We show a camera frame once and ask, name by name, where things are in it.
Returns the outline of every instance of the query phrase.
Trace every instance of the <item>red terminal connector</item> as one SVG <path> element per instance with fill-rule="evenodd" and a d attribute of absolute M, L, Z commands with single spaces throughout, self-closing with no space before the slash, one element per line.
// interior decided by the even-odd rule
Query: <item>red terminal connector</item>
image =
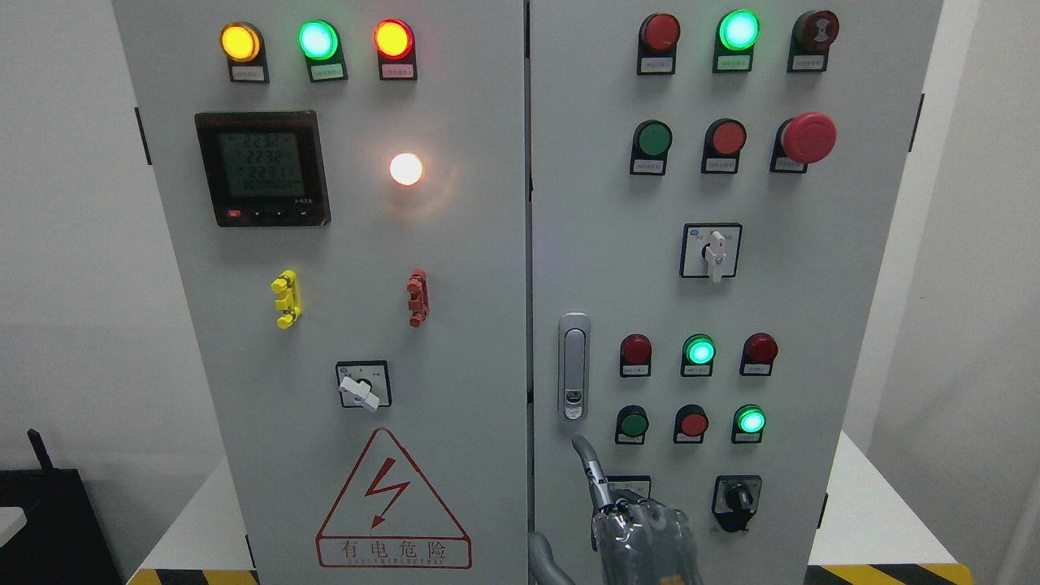
<path fill-rule="evenodd" d="M 408 279 L 408 310 L 412 316 L 408 324 L 419 327 L 430 314 L 430 294 L 426 290 L 426 271 L 415 269 Z"/>

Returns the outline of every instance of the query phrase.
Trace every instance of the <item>lightning bolt symbol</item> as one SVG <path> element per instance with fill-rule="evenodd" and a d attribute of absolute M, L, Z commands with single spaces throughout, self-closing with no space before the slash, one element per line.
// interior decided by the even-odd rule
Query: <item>lightning bolt symbol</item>
<path fill-rule="evenodd" d="M 395 489 L 397 490 L 397 493 L 395 493 L 394 497 L 390 499 L 390 503 L 387 504 L 387 507 L 383 508 L 383 511 L 380 512 L 379 514 L 372 516 L 372 528 L 375 528 L 386 522 L 386 518 L 383 516 L 383 514 L 387 513 L 387 510 L 389 510 L 394 505 L 394 502 L 396 502 L 397 499 L 400 498 L 401 493 L 405 493 L 405 490 L 408 489 L 408 486 L 411 485 L 412 483 L 410 481 L 407 481 L 405 483 L 388 485 L 386 487 L 379 487 L 379 488 L 375 487 L 376 485 L 380 484 L 381 481 L 383 481 L 383 478 L 385 478 L 387 474 L 390 473 L 390 468 L 393 467 L 393 464 L 396 462 L 397 461 L 395 459 L 387 457 L 387 460 L 383 462 L 383 466 L 380 467 L 380 473 L 375 474 L 375 479 L 372 480 L 371 485 L 368 486 L 368 490 L 365 491 L 365 498 L 368 498 L 369 495 L 375 495 L 376 493 L 383 493 L 385 491 L 393 491 Z"/>

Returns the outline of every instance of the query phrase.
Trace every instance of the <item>red push button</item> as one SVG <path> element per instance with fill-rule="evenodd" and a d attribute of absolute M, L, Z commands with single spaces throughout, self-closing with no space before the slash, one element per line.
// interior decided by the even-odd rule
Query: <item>red push button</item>
<path fill-rule="evenodd" d="M 806 51 L 822 53 L 838 36 L 838 18 L 830 10 L 809 10 L 795 23 L 795 42 Z"/>
<path fill-rule="evenodd" d="M 690 437 L 699 437 L 708 430 L 708 418 L 703 414 L 687 414 L 679 426 L 682 434 Z"/>
<path fill-rule="evenodd" d="M 780 144 L 787 157 L 802 164 L 820 162 L 838 141 L 838 128 L 826 113 L 810 111 L 791 120 Z"/>
<path fill-rule="evenodd" d="M 731 156 L 744 148 L 748 142 L 748 132 L 736 122 L 723 122 L 711 134 L 711 148 L 719 154 Z"/>
<path fill-rule="evenodd" d="M 769 333 L 755 333 L 744 342 L 744 355 L 750 363 L 773 363 L 780 348 Z"/>
<path fill-rule="evenodd" d="M 672 15 L 650 15 L 643 21 L 640 40 L 652 53 L 669 53 L 679 42 L 679 21 Z"/>
<path fill-rule="evenodd" d="M 634 333 L 621 341 L 621 357 L 629 365 L 645 365 L 650 362 L 653 348 L 646 335 Z"/>

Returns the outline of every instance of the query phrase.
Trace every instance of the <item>robotic hand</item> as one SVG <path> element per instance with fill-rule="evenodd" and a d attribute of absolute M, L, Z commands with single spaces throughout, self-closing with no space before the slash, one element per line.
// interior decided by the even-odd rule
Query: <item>robotic hand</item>
<path fill-rule="evenodd" d="M 603 583 L 703 585 L 686 514 L 627 489 L 610 487 L 592 444 L 580 435 L 571 444 L 589 479 L 593 548 L 603 562 Z M 528 565 L 539 585 L 574 585 L 556 565 L 545 536 L 532 532 L 527 544 Z"/>

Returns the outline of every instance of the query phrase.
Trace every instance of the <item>yellow black hazard stripe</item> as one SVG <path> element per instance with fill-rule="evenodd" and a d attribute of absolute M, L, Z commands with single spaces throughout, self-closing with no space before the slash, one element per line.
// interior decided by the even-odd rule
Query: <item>yellow black hazard stripe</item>
<path fill-rule="evenodd" d="M 142 568 L 127 585 L 258 585 L 255 570 Z M 810 566 L 805 585 L 974 585 L 962 564 Z"/>
<path fill-rule="evenodd" d="M 810 566 L 805 585 L 974 585 L 962 564 Z"/>
<path fill-rule="evenodd" d="M 127 585 L 257 585 L 255 570 L 174 570 L 142 568 Z"/>

